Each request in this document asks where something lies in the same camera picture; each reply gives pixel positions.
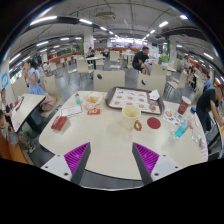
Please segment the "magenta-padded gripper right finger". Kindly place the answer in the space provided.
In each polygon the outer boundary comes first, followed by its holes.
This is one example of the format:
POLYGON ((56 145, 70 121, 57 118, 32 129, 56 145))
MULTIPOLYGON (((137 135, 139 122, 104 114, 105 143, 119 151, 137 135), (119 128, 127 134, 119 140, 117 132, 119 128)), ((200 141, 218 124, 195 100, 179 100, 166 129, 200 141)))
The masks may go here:
POLYGON ((138 143, 133 144, 132 153, 144 185, 182 169, 182 167, 168 155, 159 155, 138 143))

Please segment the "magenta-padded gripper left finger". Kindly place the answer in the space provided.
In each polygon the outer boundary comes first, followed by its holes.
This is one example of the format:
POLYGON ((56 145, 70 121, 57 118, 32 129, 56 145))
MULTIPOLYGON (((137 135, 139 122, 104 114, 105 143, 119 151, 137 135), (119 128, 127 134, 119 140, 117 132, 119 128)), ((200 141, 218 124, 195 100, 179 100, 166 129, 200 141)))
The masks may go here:
POLYGON ((90 153, 91 146, 87 142, 64 155, 55 154, 42 169, 79 185, 90 153))

